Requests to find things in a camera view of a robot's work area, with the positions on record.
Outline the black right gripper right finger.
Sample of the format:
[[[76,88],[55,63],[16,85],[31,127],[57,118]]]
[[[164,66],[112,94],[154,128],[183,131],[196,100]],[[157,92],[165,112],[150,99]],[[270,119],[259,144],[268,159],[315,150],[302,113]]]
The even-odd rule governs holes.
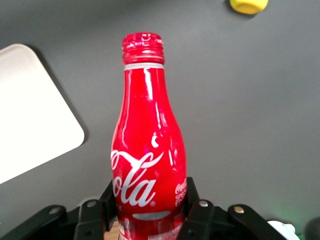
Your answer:
[[[223,210],[201,199],[192,177],[186,179],[186,213],[178,240],[284,240],[262,216],[245,204]]]

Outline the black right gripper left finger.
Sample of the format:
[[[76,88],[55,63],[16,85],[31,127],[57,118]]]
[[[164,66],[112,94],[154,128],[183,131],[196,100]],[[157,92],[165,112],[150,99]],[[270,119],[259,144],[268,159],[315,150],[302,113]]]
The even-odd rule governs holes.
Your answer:
[[[2,240],[103,240],[117,217],[110,182],[98,199],[89,199],[71,211],[49,205],[1,237]]]

